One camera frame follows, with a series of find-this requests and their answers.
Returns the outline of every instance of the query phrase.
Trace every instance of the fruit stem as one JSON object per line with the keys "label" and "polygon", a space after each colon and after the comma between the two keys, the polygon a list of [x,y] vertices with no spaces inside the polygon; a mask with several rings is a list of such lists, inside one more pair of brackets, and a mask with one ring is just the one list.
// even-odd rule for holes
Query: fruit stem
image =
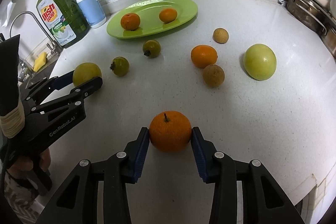
{"label": "fruit stem", "polygon": [[114,70],[115,66],[116,66],[116,63],[113,62],[113,63],[111,64],[111,66],[110,66],[110,69],[111,69],[111,70]]}
{"label": "fruit stem", "polygon": [[163,115],[165,116],[165,122],[169,122],[167,115],[165,113]]}
{"label": "fruit stem", "polygon": [[145,52],[143,53],[143,55],[149,57],[149,56],[151,56],[151,51],[150,51],[150,50],[147,50],[147,51],[145,51]]}

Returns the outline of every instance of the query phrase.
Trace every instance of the white bottle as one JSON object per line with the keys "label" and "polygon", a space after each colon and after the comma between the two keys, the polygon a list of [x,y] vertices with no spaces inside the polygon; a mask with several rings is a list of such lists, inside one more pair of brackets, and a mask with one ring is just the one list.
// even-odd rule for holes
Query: white bottle
{"label": "white bottle", "polygon": [[106,22],[106,15],[99,0],[76,0],[86,20],[92,28],[98,28]]}

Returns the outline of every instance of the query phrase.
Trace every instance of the dish soap label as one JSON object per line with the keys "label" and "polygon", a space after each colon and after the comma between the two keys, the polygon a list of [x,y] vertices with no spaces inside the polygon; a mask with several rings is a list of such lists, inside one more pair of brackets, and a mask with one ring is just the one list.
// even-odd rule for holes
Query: dish soap label
{"label": "dish soap label", "polygon": [[61,46],[76,38],[69,23],[53,0],[42,0],[38,11],[45,25]]}

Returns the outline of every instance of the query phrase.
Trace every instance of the green apple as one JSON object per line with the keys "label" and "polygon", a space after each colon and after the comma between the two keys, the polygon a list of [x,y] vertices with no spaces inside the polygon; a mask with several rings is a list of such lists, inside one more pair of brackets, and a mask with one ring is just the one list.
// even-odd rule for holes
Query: green apple
{"label": "green apple", "polygon": [[255,44],[244,54],[244,67],[254,79],[263,81],[272,77],[277,68],[274,52],[264,44]]}

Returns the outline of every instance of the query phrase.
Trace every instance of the cable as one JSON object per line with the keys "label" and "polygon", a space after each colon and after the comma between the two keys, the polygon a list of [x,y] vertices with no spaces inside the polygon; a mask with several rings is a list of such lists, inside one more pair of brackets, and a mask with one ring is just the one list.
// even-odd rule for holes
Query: cable
{"label": "cable", "polygon": [[4,194],[5,192],[5,175],[6,175],[6,169],[9,161],[9,153],[11,151],[12,142],[11,139],[7,140],[7,151],[5,155],[5,159],[2,163],[2,170],[1,170],[1,180],[0,180],[0,194]]}

